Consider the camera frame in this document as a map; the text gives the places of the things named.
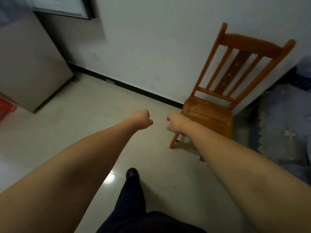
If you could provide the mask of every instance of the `black shoe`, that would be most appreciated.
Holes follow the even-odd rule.
[[[139,179],[139,174],[138,171],[136,170],[136,168],[130,168],[129,170],[127,170],[126,172],[126,180],[128,179],[132,179],[132,178],[137,178]]]

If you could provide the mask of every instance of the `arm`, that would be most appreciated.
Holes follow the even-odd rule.
[[[140,110],[71,145],[0,195],[0,232],[74,232],[124,146],[153,124]]]
[[[260,232],[309,232],[311,188],[255,151],[181,114],[167,129],[189,137]]]

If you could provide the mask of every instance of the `wall outlet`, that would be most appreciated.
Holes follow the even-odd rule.
[[[93,53],[93,58],[98,60],[98,61],[101,61],[101,58],[99,57],[98,53],[96,51],[92,51]]]

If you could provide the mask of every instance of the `fist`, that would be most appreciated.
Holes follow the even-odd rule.
[[[146,129],[153,124],[148,110],[138,110],[132,114],[130,119],[135,123],[138,130]]]
[[[184,125],[191,122],[189,118],[182,114],[170,114],[166,120],[169,121],[167,129],[173,133],[183,133]]]

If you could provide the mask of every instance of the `wooden chair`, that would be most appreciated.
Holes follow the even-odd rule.
[[[211,50],[211,53],[203,67],[203,70],[199,76],[199,79],[194,86],[194,89],[190,97],[185,101],[181,114],[190,118],[192,121],[196,121],[205,127],[210,128],[211,130],[231,138],[231,128],[232,128],[232,110],[241,102],[293,49],[296,44],[295,40],[289,40],[285,46],[280,47],[274,43],[247,37],[235,33],[225,33],[227,30],[228,24],[223,23],[218,34],[218,37],[214,43],[214,46]],[[213,56],[216,53],[216,50],[219,45],[227,46],[228,49],[224,54],[222,60],[220,61],[216,71],[212,75],[206,88],[200,87],[200,82],[204,77],[206,70],[212,61]],[[214,91],[210,90],[210,87],[216,77],[218,76],[220,70],[224,66],[225,62],[229,58],[233,49],[238,49],[239,52],[236,57],[233,59],[229,68],[225,72],[224,76],[221,78],[218,85],[216,85]],[[227,89],[229,84],[232,82],[234,77],[237,75],[239,70],[245,64],[247,59],[251,54],[256,54],[257,57],[249,65],[249,67],[242,74],[241,78],[235,83],[227,95],[223,95],[224,91]],[[257,63],[264,57],[271,58],[270,62],[259,72],[259,74],[251,81],[251,83],[236,97],[232,98],[231,95],[239,87],[239,85],[244,81],[247,75],[254,69]],[[215,104],[211,101],[201,99],[196,97],[194,94],[196,91],[206,93],[208,95],[223,99],[225,101],[231,102],[228,107]],[[175,143],[178,143],[185,148],[197,149],[192,145],[185,143],[183,141],[177,140],[179,134],[175,134],[170,148],[173,148]]]

